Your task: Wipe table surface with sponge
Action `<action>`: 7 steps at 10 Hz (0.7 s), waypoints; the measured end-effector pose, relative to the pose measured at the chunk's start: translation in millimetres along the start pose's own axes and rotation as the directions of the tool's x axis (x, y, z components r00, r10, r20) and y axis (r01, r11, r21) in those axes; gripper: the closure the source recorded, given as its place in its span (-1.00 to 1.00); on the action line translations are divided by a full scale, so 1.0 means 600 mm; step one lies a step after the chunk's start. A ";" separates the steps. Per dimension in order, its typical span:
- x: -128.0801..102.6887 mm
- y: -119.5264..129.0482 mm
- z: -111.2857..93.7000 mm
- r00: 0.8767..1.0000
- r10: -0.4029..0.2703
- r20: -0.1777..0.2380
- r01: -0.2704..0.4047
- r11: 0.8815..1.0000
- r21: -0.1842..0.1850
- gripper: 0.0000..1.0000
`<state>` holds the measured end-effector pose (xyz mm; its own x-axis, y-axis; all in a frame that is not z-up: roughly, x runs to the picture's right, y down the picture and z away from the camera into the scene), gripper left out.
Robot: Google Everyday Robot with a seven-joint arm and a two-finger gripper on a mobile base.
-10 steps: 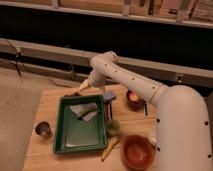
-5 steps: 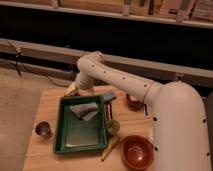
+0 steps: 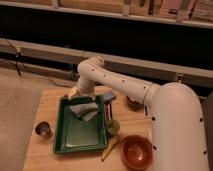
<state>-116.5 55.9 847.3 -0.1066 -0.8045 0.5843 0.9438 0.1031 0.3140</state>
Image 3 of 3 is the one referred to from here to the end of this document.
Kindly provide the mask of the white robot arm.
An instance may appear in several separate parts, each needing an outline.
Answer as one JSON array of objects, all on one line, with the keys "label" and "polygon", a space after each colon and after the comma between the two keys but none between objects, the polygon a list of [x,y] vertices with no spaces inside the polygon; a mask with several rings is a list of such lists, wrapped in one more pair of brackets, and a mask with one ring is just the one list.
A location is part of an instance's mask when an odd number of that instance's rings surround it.
[{"label": "white robot arm", "polygon": [[95,84],[101,83],[149,108],[153,171],[210,171],[203,110],[189,86],[179,82],[159,85],[111,72],[100,56],[80,62],[78,73],[78,94],[91,94]]}]

